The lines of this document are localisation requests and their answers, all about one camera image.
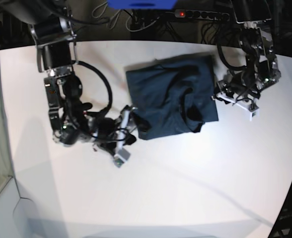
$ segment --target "power strip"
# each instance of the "power strip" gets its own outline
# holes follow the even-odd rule
[[[230,14],[215,11],[175,10],[176,18],[202,19],[212,21],[230,21]]]

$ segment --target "dark blue t-shirt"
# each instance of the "dark blue t-shirt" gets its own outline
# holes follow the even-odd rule
[[[148,125],[135,120],[140,139],[200,132],[204,123],[218,121],[210,56],[128,71],[126,77],[134,113]]]

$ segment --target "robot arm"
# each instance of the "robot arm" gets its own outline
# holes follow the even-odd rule
[[[240,46],[246,53],[246,65],[230,65],[218,41],[218,53],[231,75],[218,82],[215,98],[233,103],[249,112],[250,120],[259,113],[256,101],[261,92],[276,84],[281,77],[274,54],[272,35],[262,31],[261,25],[271,19],[265,0],[232,0],[237,23],[242,24]]]
[[[124,146],[136,141],[131,135],[135,128],[131,117],[132,109],[125,107],[117,119],[106,117],[113,102],[111,86],[97,68],[78,61],[76,34],[71,22],[68,21],[71,16],[65,1],[36,0],[31,3],[29,0],[0,0],[0,5],[20,20],[29,23],[37,49],[38,70],[47,74],[44,86],[53,140],[67,147],[77,141],[93,142],[111,154],[115,165],[121,167],[130,156]],[[74,60],[71,58],[70,43],[74,51]],[[104,82],[109,102],[99,112],[89,112],[92,104],[80,100],[82,83],[75,74],[74,64],[92,70]]]

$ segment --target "white table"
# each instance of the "white table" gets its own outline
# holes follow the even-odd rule
[[[241,50],[224,50],[235,63]],[[110,116],[130,104],[125,71],[183,54],[216,55],[216,47],[168,42],[83,42],[80,60],[111,83]],[[217,102],[219,122],[198,134],[138,140],[118,169],[91,144],[52,141],[43,78],[34,47],[0,51],[3,99],[14,171],[48,237],[266,238],[292,181],[292,59],[278,57],[282,78],[265,90],[250,122],[239,107]],[[93,72],[75,66],[83,102],[107,103]]]

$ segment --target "folded shirt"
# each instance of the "folded shirt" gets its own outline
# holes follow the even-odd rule
[[[218,121],[210,56],[128,71],[126,77],[140,139],[196,133]]]

